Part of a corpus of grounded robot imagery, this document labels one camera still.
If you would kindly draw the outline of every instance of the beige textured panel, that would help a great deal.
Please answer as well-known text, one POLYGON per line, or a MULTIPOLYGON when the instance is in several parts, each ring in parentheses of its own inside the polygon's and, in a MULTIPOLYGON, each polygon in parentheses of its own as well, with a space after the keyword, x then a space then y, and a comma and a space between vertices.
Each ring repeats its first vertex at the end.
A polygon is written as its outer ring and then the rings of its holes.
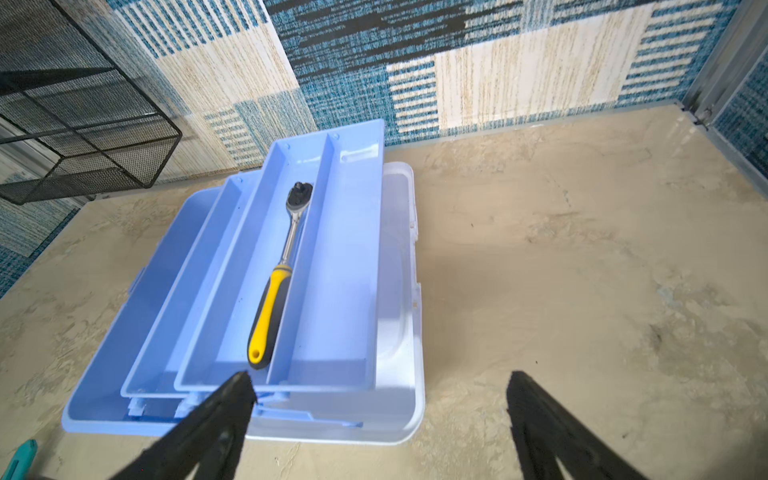
POLYGON ((435 55, 440 128, 615 101, 652 8, 435 55))
POLYGON ((201 174, 237 168, 221 139, 210 129, 202 115, 175 119, 183 137, 157 178, 159 182, 184 180, 201 174))
POLYGON ((299 87, 272 24, 156 60, 192 112, 299 87))

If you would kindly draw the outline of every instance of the yellow handle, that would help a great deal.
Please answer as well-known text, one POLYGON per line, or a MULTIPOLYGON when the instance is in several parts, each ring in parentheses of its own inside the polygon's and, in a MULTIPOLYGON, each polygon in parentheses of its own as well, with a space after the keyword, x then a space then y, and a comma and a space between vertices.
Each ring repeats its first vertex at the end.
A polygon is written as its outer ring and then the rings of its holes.
POLYGON ((264 294, 261 296, 248 340, 248 363, 254 369, 266 368, 272 359, 291 272, 291 268, 287 265, 276 266, 264 287, 264 294))

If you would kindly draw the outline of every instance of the metal frame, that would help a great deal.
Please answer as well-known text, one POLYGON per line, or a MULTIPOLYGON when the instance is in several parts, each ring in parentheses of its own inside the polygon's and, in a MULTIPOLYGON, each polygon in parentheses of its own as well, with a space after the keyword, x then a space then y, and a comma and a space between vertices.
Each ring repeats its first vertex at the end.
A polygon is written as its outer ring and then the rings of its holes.
MULTIPOLYGON (((47 178, 49 178, 53 172, 56 171, 56 169, 59 167, 62 161, 65 161, 67 159, 71 159, 73 157, 80 157, 82 155, 86 154, 101 154, 104 158, 109 160, 112 164, 115 165, 118 169, 120 169, 121 173, 131 181, 133 181, 136 184, 136 187, 140 188, 149 188, 151 187, 155 181, 157 181, 157 178, 160 176, 160 172, 165 167, 166 163, 170 159, 170 156, 176 149, 176 146, 179 144, 179 141, 181 140, 182 132, 181 129, 168 117, 165 112, 163 112, 160 107, 157 106, 157 104, 144 92, 142 91, 137 85, 136 82, 134 82, 131 78, 128 77, 128 75, 106 54, 106 52, 99 47, 96 42, 83 30, 83 28, 80 27, 80 25, 77 24, 77 22, 74 21, 74 19, 55 1, 55 0, 48 0, 48 3, 55 8, 58 13, 64 17, 64 19, 67 21, 69 25, 71 25, 78 34, 83 37, 88 44, 109 64, 111 67, 109 68, 81 68, 81 69, 65 69, 60 72, 57 71, 41 71, 42 77, 41 80, 45 84, 54 84, 58 83, 60 81, 65 80, 71 80, 74 78, 85 78, 87 76, 92 76, 93 74, 103 74, 108 71, 116 71, 124 81, 126 81, 133 89, 136 91, 142 99, 147 103, 147 106, 153 110, 150 114, 144 114, 139 116, 133 116, 131 118, 120 118, 113 121, 105 121, 105 122, 99 122, 96 124, 86 124, 80 127, 73 127, 64 120, 62 120, 59 116, 57 116, 53 111, 51 111, 49 108, 45 107, 40 101, 38 101, 37 98, 33 98, 31 95, 27 93, 25 88, 21 88, 15 80, 24 79, 23 74, 27 72, 6 72, 6 74, 0 73, 0 83, 2 83, 6 90, 8 90, 6 93, 16 93, 20 94, 22 97, 24 97, 27 101, 30 101, 35 107, 39 108, 41 111, 45 112, 51 119, 54 121, 57 121, 59 124, 63 125, 63 128, 51 130, 51 131, 44 131, 40 133, 29 133, 26 129, 20 127, 15 122, 10 121, 6 117, 2 117, 3 120, 7 121, 10 125, 13 127, 19 129, 19 131, 24 132, 23 135, 18 135, 14 137, 7 137, 0 139, 0 145, 2 144, 10 144, 11 142, 16 141, 28 141, 28 140, 35 140, 39 142, 41 145, 49 149, 54 154, 57 154, 59 156, 58 160, 55 161, 55 164, 53 167, 48 170, 48 172, 42 177, 35 180, 29 180, 29 181, 36 181, 37 184, 34 188, 32 188, 26 195, 25 200, 22 201, 20 204, 25 203, 28 201, 28 199, 34 198, 35 192, 42 187, 45 184, 45 181, 47 178), (64 75, 66 78, 57 78, 57 75, 61 76, 64 75), (143 118, 152 118, 152 117, 160 117, 167 122, 168 125, 170 125, 170 128, 173 129, 176 133, 173 135, 167 135, 165 137, 158 137, 149 141, 140 141, 133 144, 127 144, 127 145, 121 145, 120 147, 114 147, 114 148, 99 148, 97 147, 92 141, 88 140, 81 132, 93 127, 100 127, 103 125, 110 125, 110 124, 118 124, 121 122, 126 121, 136 121, 141 120, 143 118), (71 133, 78 137, 81 141, 85 142, 86 145, 88 145, 90 148, 92 148, 92 151, 84 152, 76 155, 63 155, 61 152, 57 151, 55 148, 48 145, 46 142, 41 140, 41 137, 45 137, 48 135, 54 135, 54 134, 62 134, 62 133, 71 133), (120 165, 114 158, 112 158, 107 152, 115 151, 115 150, 124 150, 129 149, 131 147, 138 147, 145 144, 153 144, 153 143, 159 143, 162 141, 174 139, 175 141, 168 149, 168 153, 165 155, 165 157, 162 159, 160 166, 157 168, 157 171, 154 172, 154 176, 152 179, 145 183, 140 181, 138 178, 136 178, 135 175, 133 175, 130 171, 128 171, 127 168, 120 165)), ((38 87, 41 85, 33 84, 33 85, 26 85, 27 88, 33 88, 38 87)), ((12 202, 17 203, 13 201, 11 198, 6 197, 2 193, 0 193, 0 197, 12 202)))
POLYGON ((741 0, 722 38, 683 98, 708 127, 733 97, 768 47, 768 2, 741 0))

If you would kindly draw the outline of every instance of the toolbox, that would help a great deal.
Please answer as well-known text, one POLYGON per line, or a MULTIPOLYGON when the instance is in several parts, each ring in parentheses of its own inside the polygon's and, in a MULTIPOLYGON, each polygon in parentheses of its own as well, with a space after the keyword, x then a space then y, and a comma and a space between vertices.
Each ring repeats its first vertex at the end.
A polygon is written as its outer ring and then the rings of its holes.
POLYGON ((413 172, 383 163, 384 122, 276 141, 260 170, 190 196, 70 398, 68 432, 163 435, 235 372, 247 436, 394 444, 424 412, 413 172), (247 338, 286 242, 286 196, 313 185, 266 368, 247 338))

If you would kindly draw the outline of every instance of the light blue toolbox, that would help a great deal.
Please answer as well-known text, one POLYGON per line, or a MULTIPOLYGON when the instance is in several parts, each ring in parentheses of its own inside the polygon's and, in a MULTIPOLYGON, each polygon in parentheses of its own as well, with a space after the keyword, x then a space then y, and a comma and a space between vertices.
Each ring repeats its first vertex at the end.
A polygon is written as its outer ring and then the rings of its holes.
POLYGON ((246 370, 259 397, 249 438, 409 438, 424 412, 418 225, 413 172, 383 163, 383 135, 370 121, 276 141, 261 170, 189 197, 70 398, 65 430, 163 435, 246 370), (247 339, 297 182, 311 198, 271 360, 254 369, 247 339))

